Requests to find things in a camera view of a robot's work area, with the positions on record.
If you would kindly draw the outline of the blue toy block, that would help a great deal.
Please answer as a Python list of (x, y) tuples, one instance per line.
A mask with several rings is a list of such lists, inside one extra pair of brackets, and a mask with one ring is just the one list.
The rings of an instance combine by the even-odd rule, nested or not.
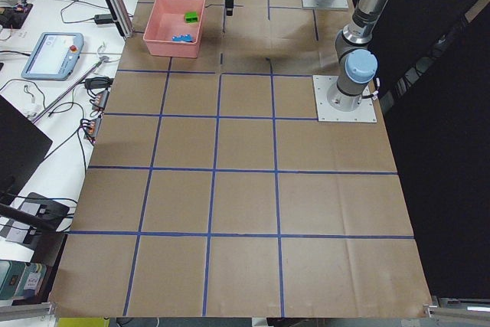
[(180, 34), (180, 35), (174, 35), (171, 38), (172, 42), (185, 42), (185, 43), (193, 43), (194, 42), (194, 37), (192, 34)]

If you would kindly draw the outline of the pink plastic box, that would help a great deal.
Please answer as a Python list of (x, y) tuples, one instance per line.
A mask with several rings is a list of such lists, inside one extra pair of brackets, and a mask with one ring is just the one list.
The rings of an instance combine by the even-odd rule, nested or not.
[[(155, 0), (143, 41), (153, 56), (197, 58), (204, 30), (205, 0)], [(186, 12), (196, 11), (199, 22), (186, 23)], [(174, 35), (192, 34), (193, 43), (172, 42)]]

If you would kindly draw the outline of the black device on desk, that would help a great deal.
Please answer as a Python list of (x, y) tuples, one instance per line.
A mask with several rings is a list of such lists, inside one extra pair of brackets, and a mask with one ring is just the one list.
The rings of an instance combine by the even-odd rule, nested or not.
[(46, 231), (56, 231), (70, 210), (67, 205), (35, 192), (31, 192), (18, 209), (40, 219)]

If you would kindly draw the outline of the teach pendant tablet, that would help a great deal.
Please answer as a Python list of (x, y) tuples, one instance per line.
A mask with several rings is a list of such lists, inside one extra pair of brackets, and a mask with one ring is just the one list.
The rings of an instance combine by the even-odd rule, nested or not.
[(66, 80), (83, 50), (81, 33), (43, 32), (21, 77), (28, 80)]

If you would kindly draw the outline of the black power adapter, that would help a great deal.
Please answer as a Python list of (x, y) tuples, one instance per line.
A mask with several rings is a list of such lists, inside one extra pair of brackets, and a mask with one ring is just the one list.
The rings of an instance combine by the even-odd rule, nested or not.
[(111, 14), (98, 14), (94, 15), (93, 20), (96, 25), (107, 25), (114, 22)]

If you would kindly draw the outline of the black monitor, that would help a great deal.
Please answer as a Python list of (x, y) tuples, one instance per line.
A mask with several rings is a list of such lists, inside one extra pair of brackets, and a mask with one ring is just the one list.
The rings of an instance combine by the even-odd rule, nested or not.
[(10, 205), (53, 141), (1, 96), (1, 203)]

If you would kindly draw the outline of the metal rod on desk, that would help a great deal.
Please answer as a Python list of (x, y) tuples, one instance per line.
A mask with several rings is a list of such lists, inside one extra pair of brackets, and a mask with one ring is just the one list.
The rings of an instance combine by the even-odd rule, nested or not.
[(92, 72), (99, 68), (102, 64), (108, 63), (109, 57), (104, 55), (84, 74), (82, 74), (78, 79), (75, 80), (63, 93), (61, 93), (56, 99), (54, 99), (49, 105), (47, 105), (38, 115), (36, 115), (31, 122), (36, 124), (43, 116), (52, 110), (57, 103), (59, 103), (67, 94), (69, 94), (76, 86), (83, 82)]

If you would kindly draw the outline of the green toy block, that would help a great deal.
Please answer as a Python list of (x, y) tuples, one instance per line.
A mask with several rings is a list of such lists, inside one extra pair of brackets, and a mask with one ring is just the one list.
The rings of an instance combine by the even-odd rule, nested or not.
[(199, 22), (199, 14), (196, 11), (186, 12), (184, 20), (186, 23), (197, 23)]

